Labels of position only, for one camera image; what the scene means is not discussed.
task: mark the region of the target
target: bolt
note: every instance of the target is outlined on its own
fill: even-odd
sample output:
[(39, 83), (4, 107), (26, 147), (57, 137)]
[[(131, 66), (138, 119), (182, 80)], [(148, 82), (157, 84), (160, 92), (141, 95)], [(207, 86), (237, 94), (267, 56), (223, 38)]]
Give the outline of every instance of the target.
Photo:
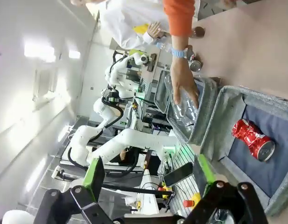
[(222, 188), (224, 186), (224, 183), (223, 182), (218, 182), (217, 183), (217, 188)]
[(242, 184), (241, 189), (246, 190), (247, 189), (247, 185), (245, 183)]
[(80, 193), (80, 192), (81, 192), (81, 188), (76, 188), (76, 189), (75, 189), (75, 192), (76, 192), (76, 193)]
[(179, 219), (179, 220), (177, 220), (177, 224), (182, 224), (182, 223), (184, 223), (184, 222), (185, 222), (184, 219)]

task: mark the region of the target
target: orange sleeve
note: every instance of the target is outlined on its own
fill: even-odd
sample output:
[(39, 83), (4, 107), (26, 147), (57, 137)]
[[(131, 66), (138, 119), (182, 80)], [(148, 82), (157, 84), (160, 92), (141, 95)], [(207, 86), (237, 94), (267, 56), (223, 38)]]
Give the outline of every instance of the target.
[(164, 10), (168, 15), (171, 35), (190, 36), (192, 17), (195, 13), (194, 0), (164, 0)]

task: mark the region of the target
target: black pole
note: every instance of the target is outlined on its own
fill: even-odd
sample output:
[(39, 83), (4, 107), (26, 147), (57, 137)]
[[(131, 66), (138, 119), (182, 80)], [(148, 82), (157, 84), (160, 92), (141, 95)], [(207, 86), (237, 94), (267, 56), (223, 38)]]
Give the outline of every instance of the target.
[(160, 195), (160, 196), (173, 194), (172, 191), (131, 188), (131, 187), (125, 187), (125, 186), (109, 185), (109, 184), (105, 184), (105, 183), (102, 184), (102, 188), (108, 188), (108, 189), (113, 189), (113, 190), (123, 190), (123, 191), (143, 193), (143, 194)]

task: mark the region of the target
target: smartphone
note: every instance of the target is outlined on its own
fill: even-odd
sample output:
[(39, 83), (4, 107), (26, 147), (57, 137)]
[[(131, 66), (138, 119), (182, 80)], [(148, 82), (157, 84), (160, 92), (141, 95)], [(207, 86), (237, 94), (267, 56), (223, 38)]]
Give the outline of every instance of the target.
[(167, 187), (170, 187), (185, 178), (189, 177), (193, 173), (193, 164), (191, 162), (179, 167), (178, 169), (168, 173), (164, 176), (164, 182)]

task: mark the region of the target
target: clear plastic bottle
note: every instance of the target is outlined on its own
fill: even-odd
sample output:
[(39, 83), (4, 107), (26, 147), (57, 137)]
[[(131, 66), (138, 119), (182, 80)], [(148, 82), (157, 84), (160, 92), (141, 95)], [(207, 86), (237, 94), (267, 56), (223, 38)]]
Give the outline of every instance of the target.
[(171, 53), (172, 50), (172, 44), (170, 43), (162, 43), (162, 42), (158, 42), (157, 43), (157, 48), (161, 49), (161, 50), (165, 50), (168, 53)]

